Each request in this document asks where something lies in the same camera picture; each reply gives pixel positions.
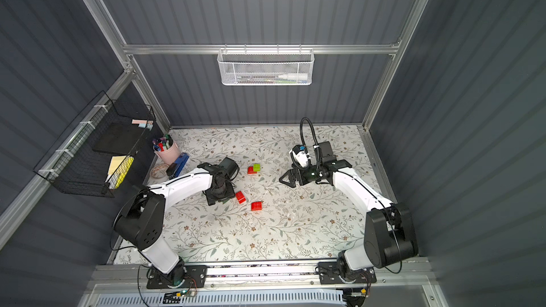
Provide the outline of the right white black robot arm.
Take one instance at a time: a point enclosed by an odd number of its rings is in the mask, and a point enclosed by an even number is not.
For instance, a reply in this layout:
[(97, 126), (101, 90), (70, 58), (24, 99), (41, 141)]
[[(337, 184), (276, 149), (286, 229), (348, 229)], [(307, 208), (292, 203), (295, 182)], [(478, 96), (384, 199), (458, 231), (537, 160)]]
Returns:
[(346, 160), (338, 160), (329, 142), (308, 149), (298, 144), (289, 152), (292, 165), (280, 183), (295, 188), (309, 183), (328, 184), (344, 193), (365, 216), (363, 241), (339, 253), (336, 268), (327, 272), (345, 282), (366, 278), (372, 268), (401, 264), (419, 253), (409, 208), (382, 196), (368, 185)]

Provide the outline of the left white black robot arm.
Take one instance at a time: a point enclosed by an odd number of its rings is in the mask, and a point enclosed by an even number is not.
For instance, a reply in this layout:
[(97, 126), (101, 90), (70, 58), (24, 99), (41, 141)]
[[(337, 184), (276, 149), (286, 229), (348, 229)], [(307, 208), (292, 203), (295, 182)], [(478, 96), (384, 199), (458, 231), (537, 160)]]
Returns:
[(152, 265), (154, 276), (168, 287), (190, 284), (184, 261), (162, 236), (165, 212), (197, 193), (206, 196), (209, 206), (234, 198), (233, 181), (239, 171), (237, 163), (225, 157), (218, 165), (202, 163), (187, 174), (147, 186), (123, 206), (113, 230), (136, 247)]

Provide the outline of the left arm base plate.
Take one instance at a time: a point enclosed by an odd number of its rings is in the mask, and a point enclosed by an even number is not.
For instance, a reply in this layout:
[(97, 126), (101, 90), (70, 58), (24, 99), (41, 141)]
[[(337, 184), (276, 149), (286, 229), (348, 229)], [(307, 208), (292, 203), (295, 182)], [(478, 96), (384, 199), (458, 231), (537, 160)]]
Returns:
[(208, 268), (204, 265), (177, 266), (169, 274), (155, 267), (146, 273), (147, 289), (199, 289), (205, 285)]

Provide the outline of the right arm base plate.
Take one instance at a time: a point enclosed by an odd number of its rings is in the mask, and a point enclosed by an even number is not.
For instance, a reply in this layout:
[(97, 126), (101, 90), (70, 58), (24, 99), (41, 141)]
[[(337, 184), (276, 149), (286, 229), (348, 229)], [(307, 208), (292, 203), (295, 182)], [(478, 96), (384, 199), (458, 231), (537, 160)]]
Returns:
[(315, 274), (318, 275), (322, 285), (335, 284), (374, 284), (377, 282), (372, 267), (360, 270), (349, 269), (345, 264), (338, 262), (319, 262), (315, 266)]

